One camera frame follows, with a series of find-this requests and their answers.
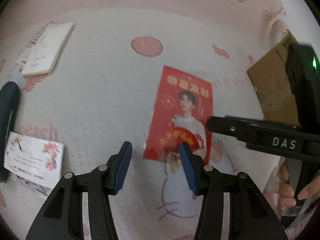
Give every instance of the book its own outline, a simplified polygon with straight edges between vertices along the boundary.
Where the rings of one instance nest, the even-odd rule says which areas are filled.
[[[60,180],[63,147],[63,143],[10,132],[4,167],[19,177],[52,189]]]
[[[73,23],[47,26],[36,45],[28,48],[26,63],[21,74],[29,76],[50,73],[72,28]]]
[[[211,83],[164,66],[144,158],[179,165],[179,143],[209,161],[211,133],[205,122],[213,113]]]

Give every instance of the cardboard box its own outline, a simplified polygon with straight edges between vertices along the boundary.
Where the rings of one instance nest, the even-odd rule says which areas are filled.
[[[286,37],[248,70],[267,121],[299,125],[297,106],[291,93],[285,62],[290,43],[297,43],[288,32]]]

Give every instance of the black clamp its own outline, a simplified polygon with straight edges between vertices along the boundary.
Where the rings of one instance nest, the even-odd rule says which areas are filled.
[[[0,90],[0,182],[6,182],[9,171],[4,168],[4,151],[10,131],[14,128],[20,89],[14,82],[7,82]]]
[[[207,128],[236,137],[250,150],[286,157],[296,206],[282,213],[281,223],[285,228],[295,227],[306,211],[306,201],[299,200],[298,195],[320,170],[320,135],[306,133],[299,126],[232,116],[212,116],[207,120]]]
[[[189,188],[203,202],[194,240],[220,240],[223,193],[230,193],[229,240],[287,240],[276,214],[245,172],[236,176],[205,165],[188,143],[180,144],[180,160]]]
[[[38,212],[26,240],[84,240],[83,192],[88,193],[92,240],[118,240],[108,195],[122,189],[131,158],[132,144],[124,142],[118,154],[90,173],[65,173]]]

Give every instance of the pink flower illustration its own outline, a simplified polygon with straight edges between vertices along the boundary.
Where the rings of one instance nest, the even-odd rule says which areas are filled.
[[[0,204],[2,206],[6,207],[6,204],[5,204],[5,201],[4,201],[4,197],[3,197],[2,193],[1,193],[1,191],[0,191]]]
[[[47,162],[45,164],[45,167],[49,170],[49,171],[54,171],[57,168],[57,163],[55,160],[51,160],[49,162]]]
[[[52,142],[45,144],[42,151],[50,153],[52,156],[55,156],[55,158],[57,157],[56,155],[58,153],[60,153],[60,151],[58,150],[58,147]]]
[[[58,156],[58,154],[57,154],[56,152],[51,152],[50,154],[51,154],[51,158],[54,159],[54,160],[55,160],[55,159],[57,158],[57,156]]]

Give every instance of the man in poster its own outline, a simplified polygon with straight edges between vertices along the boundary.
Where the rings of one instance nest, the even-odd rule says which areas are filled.
[[[196,105],[196,97],[192,92],[184,90],[179,93],[179,102],[182,113],[175,115],[171,119],[171,123],[174,127],[185,128],[196,136],[199,149],[194,150],[193,153],[201,156],[204,159],[206,156],[206,138],[204,126],[200,121],[192,116],[192,110]]]

